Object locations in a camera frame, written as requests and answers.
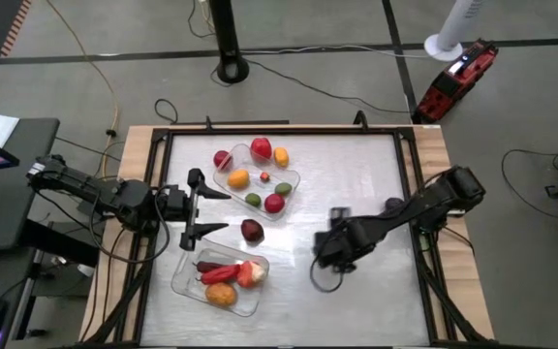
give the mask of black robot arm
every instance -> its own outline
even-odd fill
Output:
[[[417,220],[424,231],[439,230],[451,209],[469,211],[484,193],[469,169],[453,167],[408,201],[381,214],[331,220],[330,231],[314,235],[314,254],[321,268],[333,266],[337,272],[351,272],[356,268],[354,261],[372,252],[392,229]]]
[[[186,222],[180,247],[187,251],[193,251],[195,241],[204,235],[228,226],[223,223],[195,223],[199,215],[199,196],[207,199],[230,198],[208,188],[200,169],[189,171],[187,183],[191,187],[190,196],[177,185],[155,190],[140,180],[101,180],[69,168],[59,155],[38,158],[27,177],[34,190],[66,191],[93,204],[98,213],[114,214],[123,228],[144,236],[153,236],[159,231],[159,214],[168,222]]]

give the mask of black cable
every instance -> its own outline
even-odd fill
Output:
[[[467,238],[465,238],[463,235],[456,232],[452,228],[443,227],[443,229],[450,232],[452,237],[456,237],[456,238],[459,238],[460,240],[464,241],[464,243],[466,243],[469,247],[471,247],[471,250],[473,251],[473,255],[475,255],[475,247],[473,247],[473,243],[470,240],[468,240]]]
[[[197,0],[193,0],[193,10],[191,10],[191,14],[189,15],[189,18],[187,19],[187,21],[189,22],[189,30],[191,31],[191,34],[193,34],[194,36],[203,39],[203,38],[207,38],[209,36],[213,36],[213,33],[210,34],[198,34],[195,32],[195,30],[193,30],[193,24],[191,24],[191,19],[193,18],[193,15],[195,14],[195,8],[197,7]]]
[[[108,145],[108,147],[105,148],[105,151],[103,151],[103,154],[107,154],[107,152],[109,151],[109,149],[111,149],[112,146],[114,145],[118,145],[118,144],[124,144],[125,141],[120,141],[120,142],[114,142]],[[100,160],[98,161],[98,170],[96,170],[96,173],[94,173],[94,176],[97,176],[98,173],[101,171],[101,168],[103,167],[103,156],[101,156]]]
[[[159,103],[167,103],[168,105],[170,105],[170,107],[173,109],[173,112],[175,114],[175,118],[170,118],[166,115],[163,115],[159,112]],[[164,119],[170,122],[170,125],[175,125],[176,123],[178,123],[178,109],[175,107],[175,105],[170,102],[169,100],[165,99],[165,98],[159,98],[156,100],[156,102],[154,102],[154,112],[156,112],[156,114]]]
[[[57,209],[59,209],[60,211],[62,211],[62,213],[64,213],[64,214],[65,214],[68,218],[70,218],[73,222],[79,224],[82,228],[88,229],[88,230],[89,230],[89,228],[88,228],[85,224],[79,222],[75,217],[73,217],[73,216],[72,216],[70,213],[68,213],[64,208],[62,208],[62,206],[60,206],[58,203],[56,203],[55,201],[53,201],[53,200],[47,198],[47,197],[46,197],[45,195],[43,195],[39,190],[36,190],[36,189],[34,189],[33,187],[32,187],[32,190],[34,191],[34,193],[36,193],[36,194],[37,194],[38,196],[40,196],[41,198],[43,198],[43,199],[47,200],[48,202],[52,203],[55,207],[57,207]]]
[[[53,270],[53,269],[58,268],[58,267],[59,267],[59,266],[51,266],[51,267],[48,267],[48,268],[46,268],[46,269],[44,269],[44,270],[41,270],[41,271]],[[6,291],[4,291],[3,294],[1,294],[0,300],[3,300],[3,298],[4,298],[8,293],[10,293],[10,291],[12,291],[14,288],[16,288],[16,286],[18,286],[18,285],[20,285],[21,283],[25,282],[28,278],[29,278],[29,276],[25,276],[25,277],[23,277],[22,279],[20,279],[18,282],[15,282],[15,283],[14,283],[12,286],[10,286],[8,289],[6,289]]]
[[[555,155],[555,156],[552,158],[552,167],[553,167],[555,170],[558,171],[557,158],[558,158],[558,154]]]
[[[223,83],[223,82],[221,82],[221,81],[215,79],[215,78],[214,78],[214,75],[215,75],[216,73],[217,73],[217,68],[215,67],[214,70],[213,70],[212,72],[210,72],[210,79],[212,80],[212,82],[218,84],[218,85],[221,86],[221,87],[225,87],[225,88],[232,87],[233,83],[226,83],[226,82]]]
[[[91,152],[96,153],[96,154],[99,154],[99,155],[101,155],[101,156],[103,156],[103,155],[104,155],[104,156],[107,156],[109,159],[113,159],[113,160],[115,160],[115,161],[121,161],[120,159],[116,158],[115,156],[111,156],[111,155],[109,155],[109,154],[106,154],[106,153],[104,153],[104,152],[98,151],[98,150],[96,150],[96,149],[92,149],[92,148],[87,147],[87,146],[85,146],[85,145],[81,145],[81,144],[79,144],[79,143],[74,143],[74,142],[72,142],[72,141],[63,139],[63,138],[61,138],[61,137],[55,137],[55,139],[58,140],[58,141],[61,141],[61,142],[63,142],[63,143],[68,143],[68,144],[70,144],[70,145],[77,146],[77,147],[79,147],[79,148],[81,148],[81,149],[85,149],[85,150],[87,150],[87,151],[91,151]]]
[[[103,253],[112,257],[113,259],[116,259],[118,261],[128,263],[128,264],[142,264],[142,263],[145,263],[145,262],[154,261],[155,259],[159,258],[159,256],[161,256],[161,254],[163,254],[163,252],[165,252],[165,250],[167,250],[168,246],[170,245],[170,240],[171,240],[170,228],[167,225],[167,222],[165,222],[165,218],[163,218],[163,214],[161,213],[161,210],[159,209],[159,203],[158,203],[159,194],[165,188],[167,188],[167,186],[165,186],[165,185],[162,186],[161,188],[159,188],[159,190],[156,192],[156,195],[154,196],[154,208],[156,209],[156,215],[158,216],[159,221],[161,222],[161,225],[163,226],[163,229],[165,229],[165,245],[163,245],[163,247],[161,247],[161,249],[158,252],[154,253],[149,258],[145,258],[145,259],[138,260],[138,261],[134,261],[134,260],[130,260],[130,259],[127,259],[127,258],[120,257],[116,254],[113,254],[113,253],[110,253],[109,251],[107,251],[103,247],[103,245],[96,240],[96,237],[94,235],[94,227],[92,225],[90,225],[89,226],[89,231],[92,234],[91,237],[94,239],[94,243],[96,244],[96,246]],[[96,209],[96,206],[98,205],[99,198],[100,198],[100,193],[99,193],[99,195],[96,196],[96,200],[94,201],[94,206],[92,207],[92,213],[90,214],[90,217],[89,217],[90,222],[94,221],[94,211]]]
[[[553,213],[549,213],[546,212],[544,210],[542,210],[541,208],[529,203],[529,201],[527,201],[526,199],[524,199],[524,197],[522,197],[522,195],[520,195],[520,193],[518,193],[518,191],[513,187],[512,183],[510,182],[510,180],[508,179],[507,174],[505,173],[505,159],[507,159],[507,157],[515,152],[520,152],[520,153],[524,153],[524,154],[531,154],[531,155],[542,155],[542,156],[556,156],[557,154],[552,154],[552,153],[541,153],[538,151],[532,151],[532,150],[525,150],[525,149],[511,149],[508,150],[505,155],[503,155],[503,158],[501,159],[501,175],[503,175],[503,180],[505,181],[505,183],[510,187],[510,189],[512,190],[513,194],[515,194],[515,196],[518,197],[518,199],[520,199],[524,204],[526,204],[528,207],[534,209],[535,211],[546,215],[548,217],[552,217],[552,218],[557,218],[558,219],[558,215],[557,214],[553,214]]]
[[[337,234],[337,232],[341,231],[340,229],[344,225],[344,222],[340,222],[337,226],[335,226],[335,228],[332,231],[328,232],[328,235],[326,236],[325,240],[322,242],[320,248],[318,249],[318,253],[316,253],[316,257],[311,262],[311,266],[309,267],[309,280],[311,280],[311,284],[314,285],[314,288],[316,290],[322,292],[322,293],[335,292],[344,283],[344,273],[343,272],[339,273],[339,282],[337,283],[337,285],[335,285],[334,287],[329,288],[329,289],[326,289],[326,288],[320,286],[320,284],[318,283],[318,281],[316,281],[316,278],[314,277],[314,267],[316,266],[316,262],[318,262],[318,259],[320,259],[320,255],[322,254],[322,251],[324,251],[324,249],[325,249],[326,245],[328,244],[328,242],[330,241],[330,239],[335,234]]]
[[[308,85],[308,84],[304,83],[303,81],[301,81],[301,80],[299,80],[299,79],[296,79],[296,78],[293,78],[293,77],[289,77],[289,76],[284,75],[284,74],[282,74],[282,73],[279,73],[279,72],[277,72],[277,71],[275,71],[275,70],[273,70],[273,69],[270,69],[270,68],[266,67],[264,64],[262,64],[262,63],[260,63],[260,62],[253,61],[253,60],[248,59],[248,58],[243,58],[243,59],[246,60],[247,62],[251,63],[251,64],[255,64],[255,65],[259,66],[260,68],[262,68],[262,69],[264,69],[264,70],[266,70],[266,71],[268,71],[268,72],[270,72],[270,73],[272,73],[272,74],[274,74],[274,75],[276,75],[276,76],[278,76],[278,77],[281,77],[281,78],[283,78],[283,79],[287,79],[287,80],[290,80],[290,81],[292,81],[292,82],[295,82],[295,83],[297,83],[297,84],[299,84],[299,85],[301,85],[301,86],[303,86],[303,87],[305,87],[305,88],[308,88],[308,89],[310,89],[310,90],[312,90],[312,91],[316,91],[316,92],[318,92],[318,93],[322,93],[322,94],[324,94],[324,95],[326,95],[326,96],[328,96],[328,97],[330,97],[330,98],[338,99],[338,100],[341,100],[341,101],[359,101],[359,102],[361,102],[362,104],[364,104],[365,106],[367,106],[367,107],[369,107],[369,108],[371,108],[371,109],[373,109],[373,110],[375,110],[375,111],[396,112],[396,113],[411,113],[410,111],[394,111],[394,110],[388,110],[388,109],[383,109],[383,108],[374,107],[373,105],[371,105],[371,104],[365,102],[364,100],[362,100],[361,98],[358,98],[358,97],[344,97],[344,96],[334,95],[334,94],[332,94],[332,93],[329,93],[329,92],[326,92],[326,91],[322,91],[322,90],[319,89],[319,88],[316,88],[316,87],[313,87],[313,86],[311,86],[311,85]]]
[[[115,246],[117,246],[117,242],[122,237],[126,230],[122,228],[122,230],[117,234],[115,241],[113,242],[113,246],[111,247],[111,254],[115,251]],[[103,324],[105,323],[105,317],[107,315],[107,301],[109,300],[109,286],[111,282],[111,257],[108,258],[107,262],[107,289],[105,290],[105,302],[103,304]]]

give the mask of plastic container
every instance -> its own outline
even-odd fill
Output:
[[[229,248],[205,238],[198,241],[195,251],[181,252],[182,254],[177,263],[175,273],[171,279],[171,288],[175,293],[190,297],[194,300],[203,301],[240,316],[251,316],[256,312],[265,281],[250,289],[242,288],[235,282],[231,283],[237,293],[236,303],[229,307],[217,306],[208,302],[206,299],[205,289],[208,286],[198,281],[198,279],[202,277],[202,274],[197,271],[196,265],[200,261],[220,263],[223,265],[241,264],[244,261],[253,261],[262,266],[266,270],[266,275],[268,275],[270,264],[266,258]]]
[[[246,144],[237,144],[230,152],[230,156],[226,157],[226,160],[223,162],[225,163],[230,158],[232,162],[224,170],[220,170],[223,167],[223,163],[216,169],[214,172],[214,181],[221,188],[230,193],[238,202],[251,208],[261,216],[269,220],[281,218],[283,213],[288,209],[291,198],[295,194],[296,187],[300,183],[300,175],[298,172],[280,168],[275,165],[273,160],[257,157],[254,161],[251,156],[251,148]],[[233,189],[228,185],[228,177],[232,171],[240,169],[246,170],[249,173],[249,185],[244,189]],[[260,179],[260,175],[264,172],[270,175],[270,180],[268,182],[263,182]],[[268,195],[275,193],[275,186],[277,184],[284,182],[292,186],[292,192],[284,197],[286,201],[285,206],[277,213],[267,212],[264,208],[264,200]],[[251,206],[244,200],[249,193],[258,194],[260,198],[262,198],[262,203],[259,207]]]

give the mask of toy fruit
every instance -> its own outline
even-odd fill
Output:
[[[236,282],[240,287],[252,288],[264,279],[266,279],[266,270],[262,266],[252,261],[245,261],[240,266]]]
[[[228,185],[234,189],[246,188],[249,185],[249,173],[247,170],[236,170],[228,176]]]
[[[292,186],[290,185],[290,183],[279,183],[275,187],[275,194],[279,194],[281,196],[286,196],[290,194],[291,191]]]
[[[218,264],[218,263],[201,261],[201,262],[198,262],[195,267],[197,268],[197,270],[199,272],[205,273],[205,272],[213,271],[215,269],[219,269],[219,268],[224,267],[224,266],[225,265]]]
[[[270,160],[272,156],[272,146],[267,138],[254,139],[251,142],[251,157],[256,160],[261,160],[260,157]]]
[[[244,201],[251,206],[258,207],[262,203],[262,198],[260,198],[260,195],[258,194],[250,193],[244,197]]]
[[[266,200],[263,201],[263,206],[268,213],[277,213],[282,210],[285,205],[286,201],[283,200],[283,197],[279,194],[270,194]]]
[[[257,242],[264,237],[264,228],[254,219],[245,219],[240,224],[242,236],[249,242]]]
[[[240,265],[224,266],[205,272],[201,276],[201,283],[204,285],[214,285],[219,282],[228,282],[238,276]]]
[[[225,164],[223,164],[223,166],[221,166],[221,163],[226,158],[228,158],[228,160],[225,162]],[[214,154],[214,158],[212,159],[212,161],[214,162],[214,166],[219,168],[219,170],[225,170],[228,169],[232,164],[232,157],[227,151],[219,150],[216,152],[216,154]]]
[[[275,148],[275,163],[277,166],[286,167],[288,166],[288,162],[290,162],[288,150],[282,147]]]
[[[205,289],[205,297],[212,304],[230,306],[236,302],[236,290],[232,285],[219,282]]]
[[[270,174],[267,173],[260,174],[260,180],[264,183],[268,182],[270,180]]]

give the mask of red battery charger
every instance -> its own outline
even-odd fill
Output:
[[[481,79],[499,53],[493,42],[478,39],[434,79],[417,106],[415,117],[436,122],[453,108]]]

